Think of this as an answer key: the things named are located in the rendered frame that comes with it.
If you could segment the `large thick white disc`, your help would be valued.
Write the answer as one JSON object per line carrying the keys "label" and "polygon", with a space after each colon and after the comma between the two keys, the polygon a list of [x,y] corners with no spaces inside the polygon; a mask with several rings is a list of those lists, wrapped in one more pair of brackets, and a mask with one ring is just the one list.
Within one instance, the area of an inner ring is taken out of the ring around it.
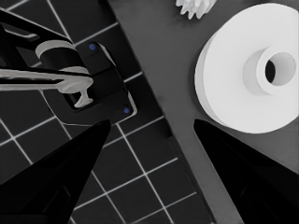
{"label": "large thick white disc", "polygon": [[194,87],[205,112],[243,133],[270,133],[299,116],[299,12],[276,3],[235,14],[206,42]]}

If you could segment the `dark robot body with pale bars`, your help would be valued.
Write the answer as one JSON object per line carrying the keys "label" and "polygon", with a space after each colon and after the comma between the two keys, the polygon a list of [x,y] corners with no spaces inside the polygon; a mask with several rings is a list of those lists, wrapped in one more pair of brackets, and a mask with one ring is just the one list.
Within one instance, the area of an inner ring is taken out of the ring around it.
{"label": "dark robot body with pale bars", "polygon": [[0,91],[42,91],[63,124],[119,123],[137,113],[107,49],[93,42],[86,66],[64,35],[0,8]]}

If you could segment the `white toothed gear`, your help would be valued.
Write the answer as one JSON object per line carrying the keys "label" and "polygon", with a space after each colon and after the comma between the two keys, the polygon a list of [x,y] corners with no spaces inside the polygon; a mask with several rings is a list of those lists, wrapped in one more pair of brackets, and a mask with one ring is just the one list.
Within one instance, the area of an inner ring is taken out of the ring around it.
{"label": "white toothed gear", "polygon": [[216,4],[217,0],[176,0],[176,6],[181,7],[180,14],[188,14],[188,19],[196,17],[200,20]]}

